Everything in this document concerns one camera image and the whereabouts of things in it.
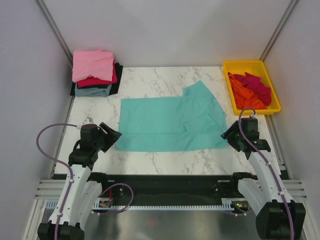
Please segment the teal t shirt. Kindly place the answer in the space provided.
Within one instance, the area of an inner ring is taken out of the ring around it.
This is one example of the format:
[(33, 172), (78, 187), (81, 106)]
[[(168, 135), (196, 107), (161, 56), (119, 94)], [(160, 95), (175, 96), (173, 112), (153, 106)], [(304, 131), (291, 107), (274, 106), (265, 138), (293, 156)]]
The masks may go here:
[(122, 99), (116, 149), (187, 152), (227, 146), (226, 114), (202, 81), (182, 96)]

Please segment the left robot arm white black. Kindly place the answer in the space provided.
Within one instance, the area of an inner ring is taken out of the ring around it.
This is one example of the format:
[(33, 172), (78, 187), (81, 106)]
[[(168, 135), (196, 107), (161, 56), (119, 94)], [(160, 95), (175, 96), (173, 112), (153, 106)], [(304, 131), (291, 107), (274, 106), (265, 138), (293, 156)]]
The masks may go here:
[(121, 137), (105, 123), (79, 127), (80, 138), (69, 154), (68, 162), (54, 159), (67, 167), (68, 173), (57, 205), (47, 223), (37, 229), (41, 240), (83, 240), (84, 228), (98, 197), (110, 191), (108, 182), (94, 177), (93, 166), (99, 152), (107, 152)]

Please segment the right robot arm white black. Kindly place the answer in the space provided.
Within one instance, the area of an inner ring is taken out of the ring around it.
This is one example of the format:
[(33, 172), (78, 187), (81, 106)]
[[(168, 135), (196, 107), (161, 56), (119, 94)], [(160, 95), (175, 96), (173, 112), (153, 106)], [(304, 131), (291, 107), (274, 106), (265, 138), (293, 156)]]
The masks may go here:
[(244, 196), (255, 213), (255, 226), (262, 240), (298, 240), (301, 237), (306, 209), (295, 202), (286, 189), (274, 163), (267, 157), (271, 147), (260, 138), (258, 121), (241, 118), (221, 135), (238, 152), (243, 152), (255, 171), (257, 180), (249, 173), (235, 172), (229, 184), (235, 197)]

